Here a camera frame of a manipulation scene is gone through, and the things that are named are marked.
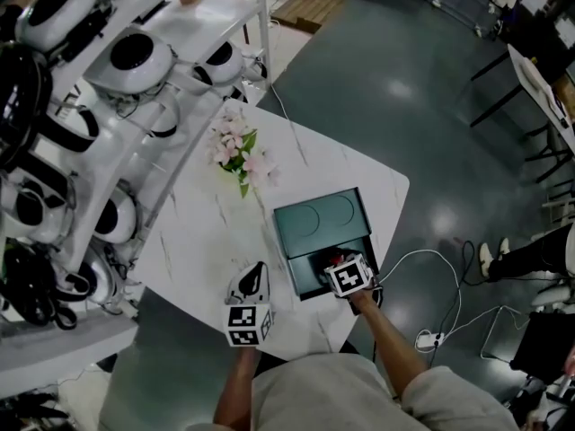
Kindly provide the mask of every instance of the forearm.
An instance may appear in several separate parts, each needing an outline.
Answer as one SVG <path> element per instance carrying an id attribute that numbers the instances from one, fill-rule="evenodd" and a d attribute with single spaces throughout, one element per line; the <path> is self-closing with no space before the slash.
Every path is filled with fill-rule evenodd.
<path id="1" fill-rule="evenodd" d="M 217 403 L 214 424 L 231 427 L 234 431 L 250 430 L 256 356 L 255 348 L 240 348 Z"/>
<path id="2" fill-rule="evenodd" d="M 395 392 L 401 397 L 407 385 L 428 368 L 417 351 L 376 305 L 362 310 L 376 340 L 377 353 Z"/>

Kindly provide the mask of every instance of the open box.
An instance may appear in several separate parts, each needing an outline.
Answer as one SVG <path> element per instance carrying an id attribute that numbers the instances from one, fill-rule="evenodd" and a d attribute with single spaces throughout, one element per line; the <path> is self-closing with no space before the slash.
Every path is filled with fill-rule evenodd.
<path id="1" fill-rule="evenodd" d="M 377 273 L 371 227 L 358 188 L 279 207 L 274 219 L 301 301 L 332 291 L 323 274 L 332 248 L 361 252 Z"/>

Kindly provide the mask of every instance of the grey shirt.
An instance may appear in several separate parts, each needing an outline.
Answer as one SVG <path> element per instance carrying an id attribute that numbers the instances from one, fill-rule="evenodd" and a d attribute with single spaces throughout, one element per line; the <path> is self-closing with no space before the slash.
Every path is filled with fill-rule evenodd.
<path id="1" fill-rule="evenodd" d="M 252 428 L 259 431 L 518 431 L 490 394 L 435 367 L 392 401 L 375 365 L 362 356 L 308 356 L 253 381 Z M 224 430 L 196 425 L 190 430 Z"/>

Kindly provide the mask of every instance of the white sneaker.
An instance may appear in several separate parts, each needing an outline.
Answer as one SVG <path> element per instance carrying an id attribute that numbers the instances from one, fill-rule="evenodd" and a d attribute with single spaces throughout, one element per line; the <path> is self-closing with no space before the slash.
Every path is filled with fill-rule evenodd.
<path id="1" fill-rule="evenodd" d="M 489 252 L 489 246 L 487 243 L 483 243 L 479 247 L 479 264 L 482 269 L 482 276 L 489 277 L 489 267 L 493 262 L 493 256 Z"/>
<path id="2" fill-rule="evenodd" d="M 500 242 L 500 260 L 505 254 L 509 254 L 509 238 L 503 238 Z"/>

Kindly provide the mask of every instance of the dark grey floor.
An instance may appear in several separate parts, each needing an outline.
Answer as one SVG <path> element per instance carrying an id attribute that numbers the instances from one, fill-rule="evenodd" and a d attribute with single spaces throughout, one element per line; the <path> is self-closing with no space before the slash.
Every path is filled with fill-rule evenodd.
<path id="1" fill-rule="evenodd" d="M 382 271 L 406 252 L 441 251 L 458 273 L 464 240 L 501 235 L 512 247 L 544 229 L 544 187 L 533 179 L 548 163 L 523 163 L 541 140 L 520 142 L 544 124 L 524 92 L 477 128 L 468 123 L 517 83 L 508 63 L 471 85 L 471 75 L 503 52 L 423 0 L 349 0 L 302 49 L 276 82 L 290 118 L 349 145 L 410 179 L 410 192 Z M 262 108 L 281 114 L 267 95 Z M 479 279 L 473 264 L 469 280 Z M 527 310 L 539 282 L 466 287 L 460 322 L 499 303 Z M 453 276 L 434 256 L 407 259 L 385 283 L 383 311 L 408 339 L 436 330 L 455 291 Z M 446 328 L 451 326 L 450 319 Z M 524 376 L 478 357 L 486 316 L 460 330 L 435 364 L 502 399 Z M 135 345 L 119 357 L 102 411 L 111 430 L 183 429 L 209 419 L 232 359 L 223 336 L 149 293 Z M 371 355 L 360 321 L 350 340 Z M 492 351 L 511 358 L 520 332 L 508 315 Z"/>

